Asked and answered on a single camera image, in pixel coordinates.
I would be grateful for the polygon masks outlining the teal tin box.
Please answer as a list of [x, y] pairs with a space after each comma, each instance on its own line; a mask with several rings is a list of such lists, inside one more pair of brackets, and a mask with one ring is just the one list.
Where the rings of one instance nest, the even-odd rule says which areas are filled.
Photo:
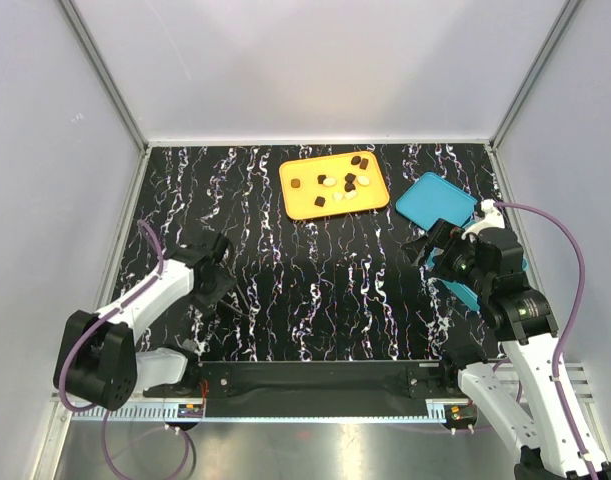
[[[426, 262], [426, 266], [429, 270], [432, 270], [435, 265], [434, 257], [436, 256], [437, 253], [441, 253], [441, 252], [442, 252], [441, 249], [434, 249], [431, 252]], [[452, 294], [455, 295], [455, 297], [458, 300], [460, 300], [470, 310], [475, 311], [475, 312], [480, 311], [480, 306], [478, 304], [478, 296], [469, 287], [463, 284], [460, 284], [460, 283], [451, 282], [451, 281], [444, 280], [444, 279], [441, 279], [441, 282], [445, 285], [445, 287]]]

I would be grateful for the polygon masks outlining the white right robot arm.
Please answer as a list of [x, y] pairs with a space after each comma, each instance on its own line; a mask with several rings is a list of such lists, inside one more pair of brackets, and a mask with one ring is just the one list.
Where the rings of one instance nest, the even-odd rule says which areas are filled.
[[560, 337], [546, 297], [529, 284], [524, 250], [502, 226], [460, 228], [440, 219], [427, 237], [404, 245], [416, 266], [431, 261], [440, 280], [477, 296], [528, 400], [521, 407], [476, 346], [445, 354], [439, 384], [483, 413], [515, 460], [517, 479], [611, 479], [611, 461], [590, 431], [556, 347]]

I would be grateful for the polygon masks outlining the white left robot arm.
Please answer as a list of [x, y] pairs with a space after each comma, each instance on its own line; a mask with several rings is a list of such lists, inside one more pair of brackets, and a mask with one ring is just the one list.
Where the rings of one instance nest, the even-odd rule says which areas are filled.
[[163, 255], [132, 289], [94, 311], [67, 319], [53, 375], [60, 397], [76, 396], [89, 406], [121, 408], [135, 392], [169, 386], [181, 396], [200, 386], [191, 347], [162, 346], [138, 352], [141, 336], [173, 305], [189, 302], [212, 313], [237, 284], [224, 264], [231, 241], [212, 232]]

